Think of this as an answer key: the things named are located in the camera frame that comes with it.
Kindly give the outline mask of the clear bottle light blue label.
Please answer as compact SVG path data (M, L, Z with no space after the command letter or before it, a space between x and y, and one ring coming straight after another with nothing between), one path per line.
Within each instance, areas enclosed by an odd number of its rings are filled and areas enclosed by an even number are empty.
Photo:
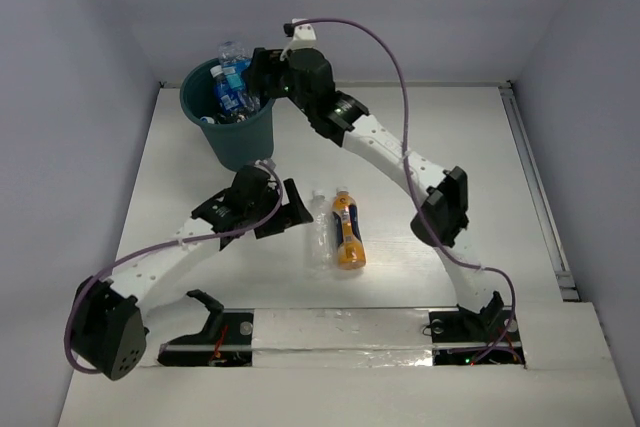
M257 114L261 107L260 100L248 92L242 77L251 62L244 45L239 41L221 43L218 47L218 59L226 81L243 110L249 116Z

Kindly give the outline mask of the clear bottle dark blue label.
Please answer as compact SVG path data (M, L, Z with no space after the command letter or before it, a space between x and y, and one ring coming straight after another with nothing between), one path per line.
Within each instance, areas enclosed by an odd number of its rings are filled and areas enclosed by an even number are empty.
M219 64L210 68L210 74L214 81L214 92L220 107L221 116L229 122L239 119L241 102L231 89Z

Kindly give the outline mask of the orange juice bottle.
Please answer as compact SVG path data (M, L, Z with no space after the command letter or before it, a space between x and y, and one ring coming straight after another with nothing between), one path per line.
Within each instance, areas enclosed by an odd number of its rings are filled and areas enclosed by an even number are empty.
M359 228L358 207L345 187L336 189L331 207L335 224L335 254L339 268L359 269L366 265L366 254Z

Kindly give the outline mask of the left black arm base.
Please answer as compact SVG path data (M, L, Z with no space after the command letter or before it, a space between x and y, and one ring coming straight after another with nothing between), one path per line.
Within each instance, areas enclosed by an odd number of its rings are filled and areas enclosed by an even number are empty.
M250 367L253 363L254 311L226 309L206 292L186 293L208 312L201 330L165 342L157 362L164 367Z

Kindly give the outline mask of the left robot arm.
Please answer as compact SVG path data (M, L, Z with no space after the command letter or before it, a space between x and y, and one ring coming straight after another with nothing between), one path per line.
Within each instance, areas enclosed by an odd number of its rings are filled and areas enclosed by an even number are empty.
M244 235L261 239L312 220L293 179L280 179L265 161L242 167L173 237L116 260L78 286L64 331L67 361L78 372L121 379L146 350L148 313L173 302L170 290L199 263Z

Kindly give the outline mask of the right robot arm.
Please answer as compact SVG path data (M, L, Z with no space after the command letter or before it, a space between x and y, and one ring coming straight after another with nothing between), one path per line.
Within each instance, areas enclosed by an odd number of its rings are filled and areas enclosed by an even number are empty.
M434 248L450 277L457 325L471 341L489 341L504 302L482 279L485 269L467 230L466 172L405 149L364 104L336 88L331 64L314 48L257 48L243 79L253 95L289 99L315 132L369 162L410 196L417 208L411 230Z

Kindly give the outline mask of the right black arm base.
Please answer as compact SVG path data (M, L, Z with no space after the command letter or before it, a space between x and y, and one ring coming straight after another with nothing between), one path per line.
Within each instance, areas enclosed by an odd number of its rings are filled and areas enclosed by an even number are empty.
M435 366L525 365L517 319L504 310L487 330L467 327L454 310L432 311L421 333L432 341Z

